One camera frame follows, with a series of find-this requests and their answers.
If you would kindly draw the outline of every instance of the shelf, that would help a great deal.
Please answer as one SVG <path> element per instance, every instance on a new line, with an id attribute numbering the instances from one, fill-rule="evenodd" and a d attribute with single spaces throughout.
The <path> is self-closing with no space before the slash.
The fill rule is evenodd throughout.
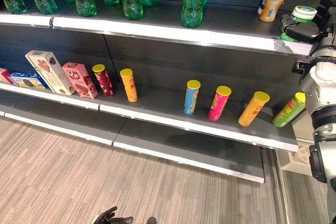
<path id="1" fill-rule="evenodd" d="M 0 103 L 12 95 L 0 91 Z M 125 119 L 98 111 L 83 110 L 38 98 L 15 94 L 17 103 L 5 111 L 5 117 L 63 132 L 89 141 L 112 145 Z"/>
<path id="2" fill-rule="evenodd" d="M 28 15 L 0 12 L 0 24 L 49 27 L 53 29 L 84 31 L 106 35 L 144 38 L 219 48 L 232 48 L 271 54 L 307 55 L 311 45 L 279 39 L 280 14 L 272 23 L 261 22 L 255 12 L 227 9 L 211 9 L 205 12 L 203 24 L 197 29 L 181 26 L 181 7 L 160 5 L 146 8 L 140 20 L 124 18 L 121 6 L 105 6 L 96 1 L 96 17 L 79 17 L 74 5 L 60 8 L 56 14 L 43 16 L 31 11 Z"/>
<path id="3" fill-rule="evenodd" d="M 114 147 L 265 182 L 260 147 L 162 125 L 127 120 Z"/>
<path id="4" fill-rule="evenodd" d="M 243 110 L 243 104 L 228 102 L 221 119 L 217 122 L 208 119 L 211 97 L 199 96 L 193 115 L 183 112 L 184 97 L 182 92 L 137 87 L 139 100 L 135 103 L 127 101 L 123 87 L 116 90 L 111 98 L 99 94 L 94 100 L 51 93 L 50 90 L 20 88 L 8 84 L 0 84 L 0 89 L 32 95 L 37 98 L 53 100 L 70 105 L 91 108 L 101 112 L 126 116 L 132 119 L 163 124 L 187 131 L 194 131 L 252 145 L 296 152 L 297 141 L 290 124 L 283 128 L 272 125 L 272 112 L 264 108 L 251 126 L 242 127 L 237 120 Z"/>

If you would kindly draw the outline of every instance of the pink box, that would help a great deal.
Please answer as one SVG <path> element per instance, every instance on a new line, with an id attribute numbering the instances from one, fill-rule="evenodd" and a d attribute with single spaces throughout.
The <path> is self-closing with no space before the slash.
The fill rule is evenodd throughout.
<path id="1" fill-rule="evenodd" d="M 84 64 L 67 62 L 62 68 L 80 97 L 94 99 L 98 95 Z"/>
<path id="2" fill-rule="evenodd" d="M 12 84 L 13 81 L 9 78 L 10 75 L 11 73 L 8 70 L 0 68 L 0 81 Z"/>

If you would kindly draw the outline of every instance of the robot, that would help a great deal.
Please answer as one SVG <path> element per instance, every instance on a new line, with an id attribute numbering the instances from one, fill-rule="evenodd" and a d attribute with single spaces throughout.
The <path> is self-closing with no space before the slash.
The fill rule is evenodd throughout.
<path id="1" fill-rule="evenodd" d="M 331 223 L 336 223 L 336 5 L 321 0 L 312 24 L 281 17 L 281 30 L 291 38 L 313 44 L 308 56 L 300 56 L 292 71 L 301 75 L 306 109 L 314 128 L 310 146 L 312 175 L 328 187 Z"/>

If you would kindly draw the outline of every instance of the orange chip can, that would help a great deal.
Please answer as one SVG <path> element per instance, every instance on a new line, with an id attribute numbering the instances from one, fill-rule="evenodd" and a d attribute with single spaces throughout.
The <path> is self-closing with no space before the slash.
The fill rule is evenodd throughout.
<path id="1" fill-rule="evenodd" d="M 138 100 L 137 89 L 135 88 L 135 82 L 132 69 L 125 68 L 120 71 L 122 82 L 124 83 L 127 99 L 129 102 L 136 102 Z"/>
<path id="2" fill-rule="evenodd" d="M 269 101 L 269 99 L 270 96 L 267 93 L 261 91 L 255 92 L 247 107 L 238 119 L 238 123 L 241 126 L 250 126 L 253 119 L 259 114 L 260 110 L 263 108 L 265 103 Z"/>

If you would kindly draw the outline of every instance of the potato chip canister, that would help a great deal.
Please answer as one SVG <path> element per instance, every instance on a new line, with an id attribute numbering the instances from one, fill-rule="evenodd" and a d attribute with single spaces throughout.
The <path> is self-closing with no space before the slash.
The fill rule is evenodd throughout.
<path id="1" fill-rule="evenodd" d="M 216 90 L 214 100 L 212 102 L 209 119 L 217 121 L 220 118 L 220 115 L 223 112 L 224 106 L 229 99 L 231 94 L 231 89 L 227 86 L 219 86 Z"/>
<path id="2" fill-rule="evenodd" d="M 284 127 L 306 108 L 306 96 L 302 92 L 297 92 L 287 105 L 275 116 L 273 125 Z"/>
<path id="3" fill-rule="evenodd" d="M 127 99 L 129 102 L 136 102 L 138 100 L 137 89 L 135 88 L 135 82 L 132 69 L 125 68 L 120 71 L 122 82 L 124 83 Z"/>
<path id="4" fill-rule="evenodd" d="M 97 64 L 92 67 L 92 71 L 96 76 L 99 85 L 105 96 L 111 97 L 114 95 L 114 90 L 112 87 L 112 82 L 110 80 L 109 74 L 107 73 L 105 66 L 103 64 Z"/>
<path id="5" fill-rule="evenodd" d="M 187 91 L 185 94 L 184 101 L 184 113 L 192 114 L 194 113 L 198 91 L 201 87 L 201 83 L 197 80 L 190 80 L 187 82 Z"/>
<path id="6" fill-rule="evenodd" d="M 238 119 L 238 123 L 241 126 L 249 126 L 253 119 L 259 114 L 266 102 L 268 102 L 270 96 L 262 91 L 254 93 L 252 99 L 248 103 L 247 107 Z"/>

